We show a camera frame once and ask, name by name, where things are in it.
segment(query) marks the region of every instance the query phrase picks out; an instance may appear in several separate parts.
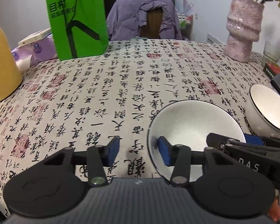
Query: glass cup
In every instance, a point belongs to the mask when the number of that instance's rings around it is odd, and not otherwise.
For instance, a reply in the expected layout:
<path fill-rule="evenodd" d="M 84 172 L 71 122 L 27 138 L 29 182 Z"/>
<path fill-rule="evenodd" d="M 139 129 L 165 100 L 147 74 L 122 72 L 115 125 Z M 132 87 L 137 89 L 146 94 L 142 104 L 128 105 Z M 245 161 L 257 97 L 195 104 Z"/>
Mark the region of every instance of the glass cup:
<path fill-rule="evenodd" d="M 280 47 L 277 45 L 272 45 L 270 42 L 265 42 L 265 49 L 263 50 L 263 58 L 261 66 L 264 67 L 265 64 L 272 65 L 277 64 L 280 59 Z"/>

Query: yellow bottle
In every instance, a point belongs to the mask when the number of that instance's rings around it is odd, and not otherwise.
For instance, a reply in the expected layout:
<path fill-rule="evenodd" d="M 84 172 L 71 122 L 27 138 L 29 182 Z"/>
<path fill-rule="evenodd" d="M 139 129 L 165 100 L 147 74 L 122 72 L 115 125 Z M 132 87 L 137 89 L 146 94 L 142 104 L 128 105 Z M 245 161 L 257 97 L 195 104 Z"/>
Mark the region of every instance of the yellow bottle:
<path fill-rule="evenodd" d="M 23 77 L 13 59 L 6 36 L 0 28 L 0 101 L 21 84 Z"/>

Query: screw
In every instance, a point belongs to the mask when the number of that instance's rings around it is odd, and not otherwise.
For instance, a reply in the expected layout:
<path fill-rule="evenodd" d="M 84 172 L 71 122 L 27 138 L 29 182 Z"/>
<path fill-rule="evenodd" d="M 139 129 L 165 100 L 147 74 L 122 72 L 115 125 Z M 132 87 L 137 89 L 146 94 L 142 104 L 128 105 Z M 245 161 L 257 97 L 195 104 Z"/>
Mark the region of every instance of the screw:
<path fill-rule="evenodd" d="M 105 179 L 103 177 L 94 177 L 91 179 L 91 183 L 94 185 L 101 185 L 105 182 Z"/>
<path fill-rule="evenodd" d="M 183 176 L 176 176 L 172 179 L 172 181 L 176 184 L 184 184 L 187 181 L 187 179 Z"/>
<path fill-rule="evenodd" d="M 228 144 L 231 144 L 232 142 L 235 142 L 235 139 L 228 139 L 228 140 L 227 140 L 227 143 L 228 143 Z"/>

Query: tablecloth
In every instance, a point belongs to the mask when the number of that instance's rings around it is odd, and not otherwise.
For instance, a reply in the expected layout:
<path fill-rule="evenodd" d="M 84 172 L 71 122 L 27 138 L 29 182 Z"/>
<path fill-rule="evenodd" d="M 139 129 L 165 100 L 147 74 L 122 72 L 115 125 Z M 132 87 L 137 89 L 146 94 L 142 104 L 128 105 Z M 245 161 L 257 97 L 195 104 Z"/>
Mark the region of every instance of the tablecloth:
<path fill-rule="evenodd" d="M 261 55 L 248 63 L 223 45 L 176 40 L 111 42 L 102 56 L 39 63 L 0 103 L 0 210 L 5 183 L 64 147 L 86 150 L 120 137 L 113 177 L 159 177 L 146 146 L 148 126 L 166 105 L 204 100 L 226 110 L 249 133 L 245 102 L 253 84 L 269 86 Z M 87 175 L 85 166 L 77 176 Z"/>

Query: pink vase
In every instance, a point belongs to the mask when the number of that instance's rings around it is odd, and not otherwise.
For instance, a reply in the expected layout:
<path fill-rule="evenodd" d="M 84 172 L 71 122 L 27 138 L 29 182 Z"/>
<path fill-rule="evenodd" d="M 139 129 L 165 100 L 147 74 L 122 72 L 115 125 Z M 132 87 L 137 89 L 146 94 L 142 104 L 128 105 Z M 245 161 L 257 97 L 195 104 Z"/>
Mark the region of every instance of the pink vase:
<path fill-rule="evenodd" d="M 259 40 L 264 5 L 253 0 L 232 0 L 227 16 L 229 31 L 224 53 L 240 62 L 248 62 L 253 42 Z"/>

